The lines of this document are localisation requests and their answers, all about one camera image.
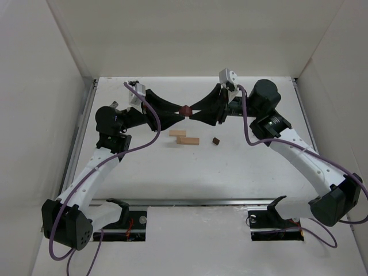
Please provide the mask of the thin wood block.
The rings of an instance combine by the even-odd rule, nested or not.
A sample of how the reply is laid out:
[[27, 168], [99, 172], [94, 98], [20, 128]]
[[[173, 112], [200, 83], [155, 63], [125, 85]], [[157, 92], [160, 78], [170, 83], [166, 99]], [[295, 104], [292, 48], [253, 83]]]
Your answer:
[[169, 130], [169, 136], [171, 137], [186, 137], [185, 130]]

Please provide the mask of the reddish brown small block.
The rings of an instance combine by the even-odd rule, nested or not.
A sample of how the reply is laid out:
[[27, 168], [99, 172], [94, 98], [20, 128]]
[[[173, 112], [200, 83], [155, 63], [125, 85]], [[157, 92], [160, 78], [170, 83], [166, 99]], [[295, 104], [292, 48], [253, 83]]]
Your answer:
[[192, 111], [192, 108], [190, 106], [182, 106], [180, 109], [179, 109], [179, 115], [181, 116], [184, 116], [184, 117], [190, 117], [193, 115], [193, 111]]

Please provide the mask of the dark brown small block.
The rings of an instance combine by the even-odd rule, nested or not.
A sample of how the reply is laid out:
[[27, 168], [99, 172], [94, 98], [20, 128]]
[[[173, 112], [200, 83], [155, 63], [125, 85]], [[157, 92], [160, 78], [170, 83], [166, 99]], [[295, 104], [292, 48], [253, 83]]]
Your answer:
[[214, 137], [214, 138], [213, 138], [213, 143], [214, 143], [215, 145], [219, 145], [220, 140], [219, 140], [218, 138]]

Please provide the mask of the large light wood block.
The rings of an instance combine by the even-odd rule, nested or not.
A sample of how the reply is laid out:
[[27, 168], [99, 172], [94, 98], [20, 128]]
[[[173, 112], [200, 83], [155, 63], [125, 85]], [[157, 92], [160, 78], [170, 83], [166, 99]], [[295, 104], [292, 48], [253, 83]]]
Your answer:
[[177, 144], [182, 145], [199, 145], [200, 139], [197, 137], [177, 137]]

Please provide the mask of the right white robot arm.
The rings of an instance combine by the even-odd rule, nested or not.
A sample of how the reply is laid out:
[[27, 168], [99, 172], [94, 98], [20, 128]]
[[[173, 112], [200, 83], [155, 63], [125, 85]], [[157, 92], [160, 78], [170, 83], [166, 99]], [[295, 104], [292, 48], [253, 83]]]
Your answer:
[[274, 82], [261, 79], [250, 93], [235, 82], [219, 83], [202, 100], [191, 105], [189, 118], [215, 126], [227, 116], [241, 116], [244, 135], [250, 146], [264, 144], [284, 157], [316, 191], [307, 200], [287, 199], [282, 195], [268, 210], [283, 220], [310, 218], [332, 227], [358, 203], [361, 192], [367, 193], [361, 178], [310, 148], [280, 115], [276, 107], [281, 95]]

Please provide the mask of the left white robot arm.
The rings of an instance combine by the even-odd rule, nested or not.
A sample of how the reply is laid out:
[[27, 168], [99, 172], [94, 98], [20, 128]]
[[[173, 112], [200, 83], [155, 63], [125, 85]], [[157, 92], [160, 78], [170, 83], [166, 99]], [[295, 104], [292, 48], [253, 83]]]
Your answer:
[[124, 226], [129, 221], [129, 204], [109, 198], [96, 210], [90, 207], [95, 193], [109, 173], [132, 152], [129, 128], [148, 124], [160, 133], [182, 121], [181, 106], [158, 97], [150, 89], [139, 95], [140, 110], [118, 110], [117, 104], [99, 108], [95, 114], [99, 140], [88, 164], [72, 184], [55, 200], [46, 200], [41, 208], [44, 236], [80, 251], [93, 233], [110, 224]]

